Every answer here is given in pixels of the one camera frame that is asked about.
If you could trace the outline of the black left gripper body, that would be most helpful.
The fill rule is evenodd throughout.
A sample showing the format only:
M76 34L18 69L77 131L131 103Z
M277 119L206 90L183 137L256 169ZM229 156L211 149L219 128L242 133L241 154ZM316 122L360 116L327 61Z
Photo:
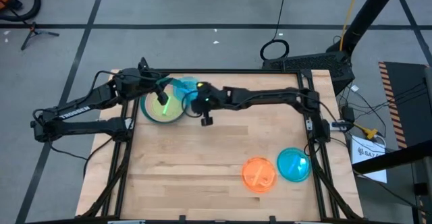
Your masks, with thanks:
M115 88L121 99L135 99L154 92L153 88L162 75L152 69L127 68L115 75Z

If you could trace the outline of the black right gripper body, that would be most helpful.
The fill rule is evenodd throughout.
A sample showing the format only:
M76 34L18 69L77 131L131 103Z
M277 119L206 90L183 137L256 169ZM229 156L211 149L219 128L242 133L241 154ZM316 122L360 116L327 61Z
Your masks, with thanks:
M200 101L200 111L193 113L204 114L211 110L234 109L231 97L233 87L224 86L220 90L209 82L198 82L197 84L199 86L199 94L195 98Z

